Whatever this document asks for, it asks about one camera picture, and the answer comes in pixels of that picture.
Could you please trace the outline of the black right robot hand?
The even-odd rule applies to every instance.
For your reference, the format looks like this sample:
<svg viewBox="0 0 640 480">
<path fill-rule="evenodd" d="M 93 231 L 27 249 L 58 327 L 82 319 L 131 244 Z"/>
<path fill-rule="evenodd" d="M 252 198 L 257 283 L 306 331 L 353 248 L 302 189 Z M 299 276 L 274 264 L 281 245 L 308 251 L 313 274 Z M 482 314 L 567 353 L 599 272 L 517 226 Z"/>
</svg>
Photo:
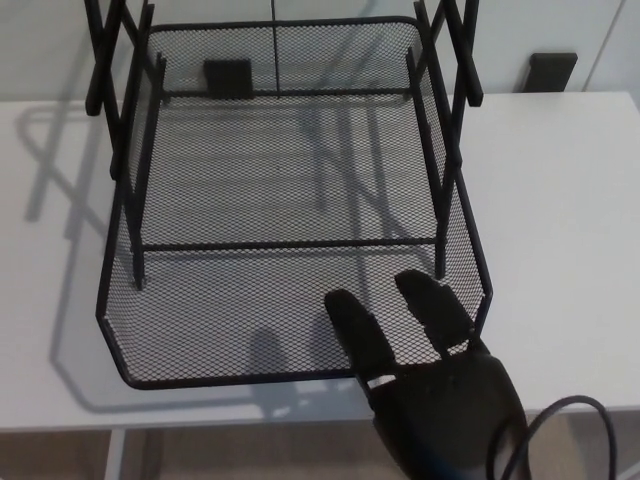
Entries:
<svg viewBox="0 0 640 480">
<path fill-rule="evenodd" d="M 419 270 L 394 278 L 439 360 L 403 366 L 349 291 L 324 297 L 384 446 L 410 479 L 498 479 L 527 427 L 513 383 L 453 290 Z"/>
</svg>

